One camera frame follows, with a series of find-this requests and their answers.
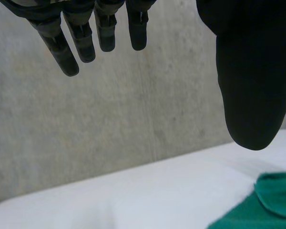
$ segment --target gray wall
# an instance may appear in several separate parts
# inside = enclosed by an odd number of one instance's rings
[[[0,4],[0,201],[231,141],[195,1],[158,0],[141,52],[125,7],[117,20],[116,49],[101,52],[95,33],[96,60],[68,78]]]

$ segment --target black robotic finger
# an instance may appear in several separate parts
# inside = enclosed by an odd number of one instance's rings
[[[79,72],[78,64],[61,30],[61,18],[56,17],[46,22],[30,21],[49,48],[61,70],[67,76]]]
[[[96,0],[94,15],[103,52],[110,52],[115,48],[115,26],[117,24],[115,13],[124,4],[125,0]]]
[[[231,137],[267,147],[286,113],[286,10],[243,35],[217,37],[216,62]]]
[[[129,35],[133,49],[140,51],[147,44],[147,11],[155,0],[126,0]]]
[[[73,0],[63,3],[63,15],[72,35],[81,61],[91,62],[95,59],[92,42],[92,30],[89,25],[94,8],[94,0]]]
[[[217,35],[216,65],[225,120],[239,145],[260,150],[286,113],[286,0],[197,0]]]

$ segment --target white surface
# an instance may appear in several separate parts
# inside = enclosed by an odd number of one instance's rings
[[[204,229],[285,170],[281,131],[263,151],[228,144],[5,201],[0,229]]]

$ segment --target green towel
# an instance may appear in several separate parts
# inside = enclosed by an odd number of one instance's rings
[[[262,174],[254,192],[208,229],[286,229],[286,173]]]

